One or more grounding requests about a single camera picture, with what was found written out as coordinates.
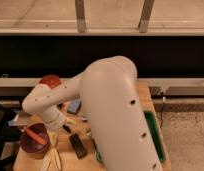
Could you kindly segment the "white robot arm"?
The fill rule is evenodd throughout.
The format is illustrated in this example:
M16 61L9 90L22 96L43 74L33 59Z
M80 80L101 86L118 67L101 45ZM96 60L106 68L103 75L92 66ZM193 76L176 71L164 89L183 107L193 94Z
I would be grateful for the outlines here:
M137 69L127 57L91 63L51 89L38 84L22 108L54 131L65 122L57 106L80 98L107 171L163 171L136 90Z

